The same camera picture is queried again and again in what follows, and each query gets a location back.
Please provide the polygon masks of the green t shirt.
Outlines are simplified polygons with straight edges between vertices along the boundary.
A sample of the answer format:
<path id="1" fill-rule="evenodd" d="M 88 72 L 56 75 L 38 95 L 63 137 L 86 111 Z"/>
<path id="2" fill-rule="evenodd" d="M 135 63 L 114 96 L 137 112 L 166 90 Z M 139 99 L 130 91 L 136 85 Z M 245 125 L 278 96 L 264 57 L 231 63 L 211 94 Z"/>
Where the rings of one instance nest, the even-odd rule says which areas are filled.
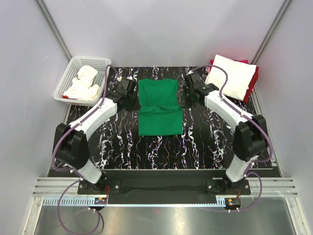
<path id="1" fill-rule="evenodd" d="M 174 136 L 183 133 L 183 110 L 177 99 L 175 79 L 138 81 L 138 134 L 140 136 Z"/>

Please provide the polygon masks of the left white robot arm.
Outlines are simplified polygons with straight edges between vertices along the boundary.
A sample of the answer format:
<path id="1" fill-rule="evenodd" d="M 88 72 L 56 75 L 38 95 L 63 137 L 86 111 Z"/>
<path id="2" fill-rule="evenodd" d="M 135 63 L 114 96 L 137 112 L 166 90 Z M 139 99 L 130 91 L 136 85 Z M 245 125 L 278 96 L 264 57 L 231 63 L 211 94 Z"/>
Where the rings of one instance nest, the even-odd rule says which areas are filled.
<path id="1" fill-rule="evenodd" d="M 119 111 L 137 106 L 136 87 L 136 81 L 122 77 L 118 86 L 108 91 L 87 113 L 69 125 L 61 123 L 56 127 L 52 162 L 60 161 L 67 170 L 77 172 L 96 194 L 105 190 L 106 174 L 90 160 L 88 140 L 104 121 Z"/>

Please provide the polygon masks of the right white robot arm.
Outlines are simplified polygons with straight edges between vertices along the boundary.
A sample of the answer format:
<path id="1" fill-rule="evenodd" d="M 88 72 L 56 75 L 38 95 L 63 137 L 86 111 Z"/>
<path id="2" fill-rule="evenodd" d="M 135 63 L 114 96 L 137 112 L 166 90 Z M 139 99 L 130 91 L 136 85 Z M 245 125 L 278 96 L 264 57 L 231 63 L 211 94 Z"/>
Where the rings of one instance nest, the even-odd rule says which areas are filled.
<path id="1" fill-rule="evenodd" d="M 234 131 L 232 150 L 234 157 L 222 181 L 224 192 L 233 194 L 240 187 L 239 181 L 247 176 L 248 169 L 257 162 L 259 155 L 270 148 L 266 120 L 262 115 L 254 116 L 230 101 L 214 84 L 205 84 L 197 72 L 186 75 L 185 97 L 191 103 L 217 113 Z"/>

